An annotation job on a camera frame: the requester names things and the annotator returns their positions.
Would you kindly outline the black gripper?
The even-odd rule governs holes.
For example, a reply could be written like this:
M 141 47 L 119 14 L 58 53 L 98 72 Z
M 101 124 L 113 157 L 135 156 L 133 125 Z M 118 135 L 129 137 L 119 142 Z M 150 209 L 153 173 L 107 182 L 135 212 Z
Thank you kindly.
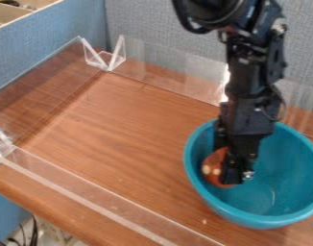
M 254 178 L 253 165 L 262 139 L 279 121 L 279 102 L 229 101 L 214 123 L 213 151 L 224 158 L 222 184 L 242 185 Z

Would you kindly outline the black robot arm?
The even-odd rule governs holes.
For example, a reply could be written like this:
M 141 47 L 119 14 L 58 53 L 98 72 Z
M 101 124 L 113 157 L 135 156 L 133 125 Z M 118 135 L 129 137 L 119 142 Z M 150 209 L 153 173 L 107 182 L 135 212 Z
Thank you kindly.
M 261 142 L 283 118 L 285 101 L 276 83 L 288 66 L 288 25 L 276 0 L 172 2 L 184 29 L 197 35 L 216 31 L 226 45 L 228 101 L 213 123 L 213 152 L 202 164 L 206 180 L 226 188 L 254 177 Z

